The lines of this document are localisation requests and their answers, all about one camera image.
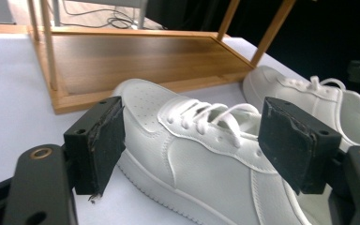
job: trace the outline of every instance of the shoe sole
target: shoe sole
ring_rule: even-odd
[[[118,167],[146,196],[197,224],[235,224],[205,203],[159,180],[127,149],[122,153]]]

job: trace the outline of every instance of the black cable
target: black cable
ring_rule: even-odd
[[[131,27],[131,25],[134,24],[134,20],[132,18],[130,18],[127,14],[120,12],[118,10],[103,8],[103,9],[91,10],[91,11],[86,11],[86,12],[81,12],[81,13],[72,13],[72,12],[68,11],[67,5],[65,2],[66,2],[66,0],[63,0],[64,11],[66,12],[66,14],[68,14],[70,16],[82,16],[85,14],[96,13],[96,12],[100,12],[100,11],[110,11],[110,12],[112,12],[112,17],[107,18],[107,23],[102,24],[100,26],[60,22],[60,24],[62,24],[62,25],[73,25],[73,26],[81,26],[81,27],[88,27],[88,28],[102,28],[102,27],[106,27],[106,26],[112,26],[112,27],[115,27],[118,29],[129,29],[129,27]],[[114,24],[116,22],[120,22],[124,26]]]

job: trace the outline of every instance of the white shoelace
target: white shoelace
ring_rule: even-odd
[[[308,89],[311,89],[311,90],[318,90],[320,89],[322,86],[328,84],[328,83],[334,83],[336,84],[341,90],[345,91],[346,90],[346,85],[344,85],[343,82],[341,82],[340,80],[338,79],[334,79],[334,78],[328,78],[328,79],[325,79],[323,81],[320,82],[320,79],[317,77],[317,76],[312,76],[309,78],[311,83],[307,86]],[[296,85],[302,85],[304,84],[305,82],[303,81],[299,81],[299,80],[296,80],[296,79],[289,79],[289,81],[291,83],[295,83]]]
[[[212,121],[209,121],[211,112],[219,108],[221,108],[223,112],[219,113]],[[190,99],[175,105],[169,110],[168,123],[173,123],[174,118],[180,116],[182,119],[181,126],[183,128],[189,129],[192,123],[196,123],[197,131],[200,134],[204,134],[209,128],[209,123],[217,125],[219,122],[223,122],[234,136],[234,146],[239,148],[241,146],[241,129],[248,130],[253,127],[253,123],[245,123],[240,126],[232,115],[232,112],[235,110],[259,114],[259,111],[254,106],[246,103],[237,104],[228,108],[223,104],[209,104],[196,99]]]

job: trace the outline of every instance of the white sneaker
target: white sneaker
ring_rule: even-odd
[[[338,88],[327,83],[337,84]],[[311,82],[297,81],[271,67],[261,66],[246,76],[243,89],[247,102],[259,111],[265,97],[287,100],[339,132],[343,136],[340,144],[343,151],[360,145],[360,95],[346,90],[339,80],[319,82],[313,76]]]
[[[258,145],[253,106],[228,109],[137,79],[113,95],[125,105],[118,165],[156,202],[199,224],[309,224]]]

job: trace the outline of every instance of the black mounting arm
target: black mounting arm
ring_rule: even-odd
[[[125,149],[120,97],[99,102],[65,134],[65,144],[24,152],[15,175],[0,183],[0,224],[78,224],[72,189],[102,195]],[[360,146],[345,154],[341,135],[289,102],[268,97],[259,144],[296,191],[326,184],[334,224],[360,224]]]
[[[341,135],[290,102],[267,97],[259,145],[297,193],[331,186],[332,221],[360,224],[360,146],[339,150]]]

